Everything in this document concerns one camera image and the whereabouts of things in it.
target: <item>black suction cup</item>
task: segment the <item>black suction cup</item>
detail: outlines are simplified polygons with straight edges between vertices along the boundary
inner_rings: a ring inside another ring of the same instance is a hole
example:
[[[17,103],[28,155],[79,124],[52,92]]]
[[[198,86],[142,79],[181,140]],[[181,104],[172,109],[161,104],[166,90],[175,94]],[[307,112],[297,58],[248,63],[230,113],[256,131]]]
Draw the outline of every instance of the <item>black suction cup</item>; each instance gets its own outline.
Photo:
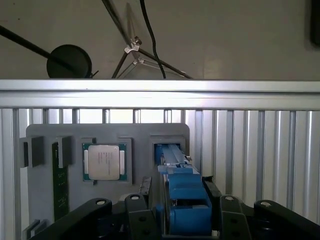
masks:
[[[55,48],[51,55],[74,68],[68,70],[48,59],[46,71],[51,79],[88,79],[92,76],[92,62],[85,50],[75,45],[61,45]]]

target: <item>metal frame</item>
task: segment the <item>metal frame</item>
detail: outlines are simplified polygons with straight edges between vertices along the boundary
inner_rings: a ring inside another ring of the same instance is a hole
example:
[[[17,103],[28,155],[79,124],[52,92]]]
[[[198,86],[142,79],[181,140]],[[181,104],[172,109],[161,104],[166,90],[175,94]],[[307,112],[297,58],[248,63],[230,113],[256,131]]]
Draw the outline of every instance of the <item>metal frame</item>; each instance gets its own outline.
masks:
[[[320,110],[319,81],[0,80],[0,108]]]

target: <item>black rod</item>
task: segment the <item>black rod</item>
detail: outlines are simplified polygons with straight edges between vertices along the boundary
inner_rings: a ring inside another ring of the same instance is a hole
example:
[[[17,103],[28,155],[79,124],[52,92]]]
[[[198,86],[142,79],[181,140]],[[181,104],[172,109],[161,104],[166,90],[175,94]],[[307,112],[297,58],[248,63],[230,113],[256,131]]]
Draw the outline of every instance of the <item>black rod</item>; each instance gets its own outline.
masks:
[[[31,50],[32,52],[39,54],[40,56],[46,58],[46,59],[50,59],[51,61],[61,65],[62,67],[75,72],[76,70],[68,63],[62,61],[61,59],[52,56],[49,52],[47,52],[46,50],[38,47],[37,45],[33,44],[32,42],[24,39],[23,37],[15,34],[14,32],[10,31],[9,29],[3,27],[0,25],[0,35],[2,35],[3,37],[15,42],[16,44],[19,44],[20,46]]]
[[[122,57],[121,57],[121,59],[120,59],[120,61],[119,61],[119,63],[118,63],[118,65],[116,66],[116,69],[115,69],[113,75],[112,75],[112,78],[113,78],[113,79],[115,79],[115,78],[117,77],[117,75],[118,75],[118,73],[119,73],[122,65],[124,64],[127,56],[128,56],[128,54],[127,54],[126,52],[124,52],[123,55],[122,55]]]
[[[124,41],[126,42],[126,44],[131,48],[131,40],[129,38],[129,36],[126,34],[124,27],[122,26],[119,17],[117,16],[114,8],[112,7],[111,3],[109,0],[102,0],[106,10],[108,11],[110,17],[112,18],[114,24],[116,25],[116,27],[118,28],[119,32],[121,33]]]
[[[146,57],[152,59],[153,61],[157,61],[156,58],[155,58],[155,56],[153,56],[152,54],[148,53],[147,51],[141,49],[141,47],[139,47],[139,53],[145,55]],[[165,61],[160,60],[160,63],[161,63],[163,66],[165,66],[166,68],[168,68],[168,69],[176,72],[177,74],[179,74],[179,75],[181,75],[181,76],[184,76],[184,77],[187,78],[187,79],[193,79],[191,76],[189,76],[189,75],[185,74],[184,72],[180,71],[179,69],[177,69],[177,68],[169,65],[169,64],[166,63]]]

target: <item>blue plastic part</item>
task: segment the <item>blue plastic part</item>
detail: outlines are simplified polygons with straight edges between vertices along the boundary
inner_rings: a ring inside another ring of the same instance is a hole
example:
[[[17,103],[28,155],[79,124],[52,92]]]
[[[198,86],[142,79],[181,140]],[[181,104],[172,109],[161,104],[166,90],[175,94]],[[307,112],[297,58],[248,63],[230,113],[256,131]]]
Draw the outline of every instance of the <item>blue plastic part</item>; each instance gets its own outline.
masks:
[[[212,205],[200,173],[174,144],[163,144],[158,150],[165,161],[165,165],[158,166],[158,171],[168,177],[169,198],[172,202],[190,203],[170,206],[170,234],[210,236]]]
[[[185,163],[185,155],[181,152],[176,144],[162,145],[162,153],[167,164]]]
[[[162,145],[157,144],[154,147],[154,162],[157,166],[161,165]]]
[[[207,192],[200,174],[173,173],[168,174],[169,195],[171,199],[205,199]]]
[[[170,234],[183,236],[211,236],[212,207],[170,208]]]

